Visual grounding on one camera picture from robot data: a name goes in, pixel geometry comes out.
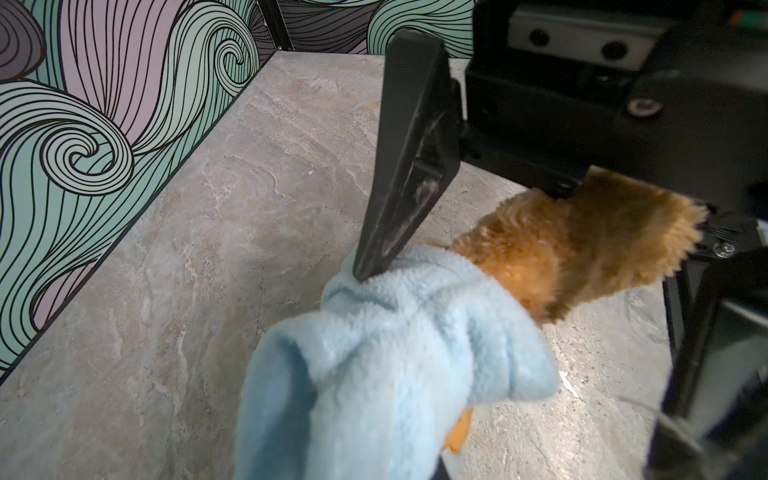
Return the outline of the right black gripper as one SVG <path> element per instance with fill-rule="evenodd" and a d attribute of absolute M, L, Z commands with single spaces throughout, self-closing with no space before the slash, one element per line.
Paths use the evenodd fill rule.
<path fill-rule="evenodd" d="M 568 195 L 590 166 L 767 212 L 763 1 L 479 1 L 468 162 Z"/>

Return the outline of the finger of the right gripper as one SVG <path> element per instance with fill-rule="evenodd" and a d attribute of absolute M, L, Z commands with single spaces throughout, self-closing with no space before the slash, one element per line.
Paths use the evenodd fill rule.
<path fill-rule="evenodd" d="M 441 39 L 401 29 L 383 77 L 373 184 L 353 274 L 385 270 L 453 181 L 461 165 L 461 87 Z"/>

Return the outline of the brown teddy bear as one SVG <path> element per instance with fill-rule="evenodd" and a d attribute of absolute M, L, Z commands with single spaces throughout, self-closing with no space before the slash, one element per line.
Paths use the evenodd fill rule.
<path fill-rule="evenodd" d="M 569 198 L 531 189 L 501 202 L 449 249 L 544 325 L 674 275 L 707 215 L 686 196 L 594 167 Z"/>

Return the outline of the light blue fleece hoodie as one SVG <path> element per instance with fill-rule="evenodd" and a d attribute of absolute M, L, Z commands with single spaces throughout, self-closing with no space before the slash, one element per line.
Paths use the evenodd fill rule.
<path fill-rule="evenodd" d="M 493 278 L 447 250 L 403 250 L 260 338 L 241 392 L 238 479 L 428 479 L 469 406 L 557 392 L 552 351 Z"/>

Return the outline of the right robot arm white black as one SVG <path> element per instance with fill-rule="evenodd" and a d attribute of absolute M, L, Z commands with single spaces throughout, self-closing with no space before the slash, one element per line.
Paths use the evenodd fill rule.
<path fill-rule="evenodd" d="M 591 167 L 767 216 L 763 1 L 387 1 L 375 173 L 353 272 L 384 271 L 469 163 L 557 197 Z M 648 479 L 767 471 L 767 251 L 708 233 L 665 284 L 674 368 Z"/>

